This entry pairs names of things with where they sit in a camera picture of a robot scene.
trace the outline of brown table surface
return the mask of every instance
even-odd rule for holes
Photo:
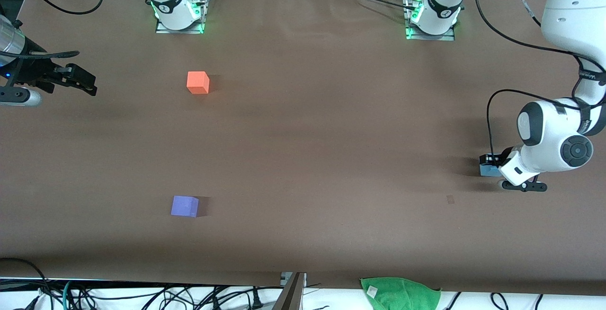
[[[546,44],[519,0],[481,1],[504,32]],[[213,0],[203,35],[155,34],[143,0],[84,16],[26,0],[24,33],[80,50],[56,62],[89,70],[99,92],[58,86],[38,108],[0,109],[0,254],[52,277],[276,284],[307,271],[326,287],[400,276],[605,294],[603,134],[586,166],[541,175],[544,194],[478,176],[491,93],[569,95],[576,63],[503,40],[465,4],[457,40],[429,42],[367,0]],[[212,92],[191,95],[188,71]],[[528,101],[494,101],[497,150],[518,143]],[[174,195],[202,197],[208,215],[171,216]]]

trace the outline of purple cube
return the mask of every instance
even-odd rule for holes
[[[195,218],[197,217],[197,203],[198,200],[194,196],[175,195],[170,215]]]

